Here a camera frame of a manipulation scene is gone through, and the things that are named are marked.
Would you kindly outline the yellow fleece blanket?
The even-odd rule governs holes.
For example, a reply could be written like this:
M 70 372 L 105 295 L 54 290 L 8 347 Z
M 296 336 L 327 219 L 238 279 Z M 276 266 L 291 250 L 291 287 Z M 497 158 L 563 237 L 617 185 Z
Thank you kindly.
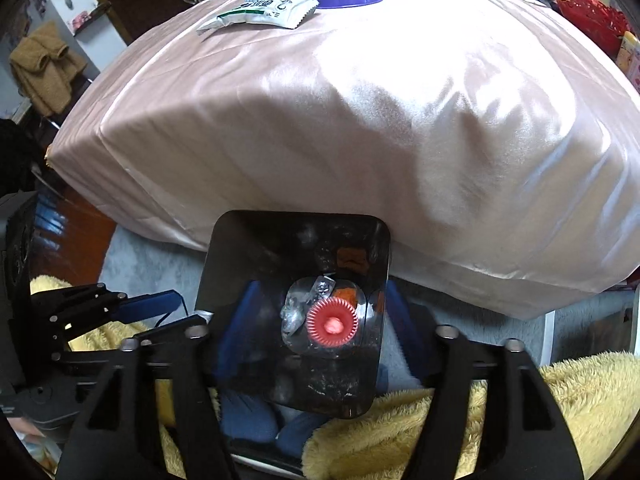
M 63 479 L 165 479 L 155 384 L 168 379 L 190 479 L 233 479 L 238 474 L 209 391 L 233 375 L 246 376 L 243 344 L 256 341 L 268 372 L 285 356 L 280 310 L 286 287 L 251 280 L 224 285 L 194 314 L 126 339 L 117 350 L 43 352 L 41 379 L 69 366 L 93 366 L 98 380 L 70 433 L 58 474 Z M 404 352 L 410 370 L 433 393 L 404 475 L 450 479 L 458 469 L 473 382 L 486 382 L 484 439 L 477 479 L 578 479 L 582 476 L 570 428 L 521 341 L 501 346 L 469 340 L 454 326 L 428 327 L 393 286 L 372 292 L 367 304 L 398 307 L 408 330 Z

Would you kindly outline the pink silicone cone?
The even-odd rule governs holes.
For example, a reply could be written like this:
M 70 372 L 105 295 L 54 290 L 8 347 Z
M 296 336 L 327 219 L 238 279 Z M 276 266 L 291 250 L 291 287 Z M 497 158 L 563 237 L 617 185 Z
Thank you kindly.
M 306 316 L 309 338 L 324 348 L 349 344 L 358 332 L 355 308 L 345 299 L 330 297 L 314 304 Z

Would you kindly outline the white green snack packet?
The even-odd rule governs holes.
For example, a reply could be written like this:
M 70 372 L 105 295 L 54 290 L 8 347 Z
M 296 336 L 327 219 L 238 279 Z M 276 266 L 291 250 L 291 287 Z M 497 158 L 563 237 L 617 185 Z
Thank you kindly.
M 245 0 L 234 9 L 221 12 L 199 24 L 199 35 L 218 32 L 235 24 L 267 25 L 296 29 L 319 5 L 318 0 Z

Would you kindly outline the pink satin tablecloth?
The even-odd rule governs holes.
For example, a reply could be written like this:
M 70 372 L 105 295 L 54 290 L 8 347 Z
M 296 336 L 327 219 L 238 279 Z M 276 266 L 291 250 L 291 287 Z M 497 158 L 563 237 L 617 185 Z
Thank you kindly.
M 564 16 L 382 0 L 201 32 L 242 2 L 130 44 L 48 149 L 121 226 L 203 250 L 232 209 L 372 214 L 398 278 L 514 318 L 637 270 L 638 91 Z

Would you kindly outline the white pink lotion bottle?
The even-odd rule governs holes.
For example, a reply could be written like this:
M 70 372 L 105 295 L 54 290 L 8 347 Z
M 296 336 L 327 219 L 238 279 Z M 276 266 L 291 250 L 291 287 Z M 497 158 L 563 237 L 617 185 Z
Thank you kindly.
M 617 53 L 616 65 L 640 92 L 640 42 L 632 32 L 624 33 Z

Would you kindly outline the brown fleece jacket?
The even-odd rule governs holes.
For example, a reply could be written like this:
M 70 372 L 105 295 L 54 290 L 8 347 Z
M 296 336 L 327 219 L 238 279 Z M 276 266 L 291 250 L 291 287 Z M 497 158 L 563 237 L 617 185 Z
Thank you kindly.
M 10 54 L 20 91 L 44 117 L 59 115 L 73 99 L 73 81 L 88 63 L 61 38 L 54 21 L 23 37 Z

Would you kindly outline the black trash bin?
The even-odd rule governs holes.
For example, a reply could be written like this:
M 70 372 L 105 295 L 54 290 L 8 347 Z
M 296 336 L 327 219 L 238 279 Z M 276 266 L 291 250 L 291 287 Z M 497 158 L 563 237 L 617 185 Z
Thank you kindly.
M 195 307 L 216 385 L 350 419 L 378 381 L 390 230 L 367 214 L 232 210 L 215 223 Z

